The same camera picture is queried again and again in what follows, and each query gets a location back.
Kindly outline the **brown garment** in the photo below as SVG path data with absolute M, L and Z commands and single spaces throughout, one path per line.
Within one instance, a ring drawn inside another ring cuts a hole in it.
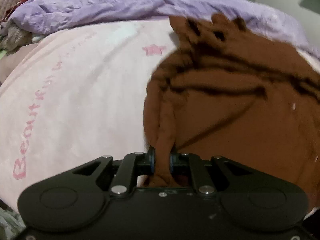
M 144 132 L 155 149 L 150 187 L 184 181 L 172 149 L 221 155 L 301 187 L 319 206 L 319 69 L 292 45 L 252 33 L 243 19 L 172 16 L 179 46 L 153 72 Z

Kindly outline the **pink bed sheet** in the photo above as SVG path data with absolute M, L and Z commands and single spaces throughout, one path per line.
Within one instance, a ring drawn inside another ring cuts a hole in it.
M 1 85 L 1 200 L 102 155 L 148 149 L 146 85 L 178 46 L 169 20 L 86 25 L 47 36 Z

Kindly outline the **grey crumpled cloth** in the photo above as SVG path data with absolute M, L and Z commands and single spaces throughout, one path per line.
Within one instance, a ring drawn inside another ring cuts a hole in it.
M 32 33 L 20 29 L 12 21 L 3 22 L 1 24 L 1 50 L 15 51 L 30 44 L 32 36 Z

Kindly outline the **purple duvet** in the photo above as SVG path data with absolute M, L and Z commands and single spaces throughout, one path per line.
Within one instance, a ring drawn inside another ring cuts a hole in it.
M 30 33 L 48 35 L 81 25 L 162 16 L 208 20 L 215 13 L 231 20 L 242 18 L 254 33 L 319 56 L 319 49 L 309 43 L 295 18 L 248 0 L 25 0 L 1 23 L 1 34 L 11 24 Z

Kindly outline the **dark wall object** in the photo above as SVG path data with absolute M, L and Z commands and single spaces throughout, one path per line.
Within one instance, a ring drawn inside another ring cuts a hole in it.
M 320 14 L 320 0 L 301 0 L 299 6 L 316 14 Z

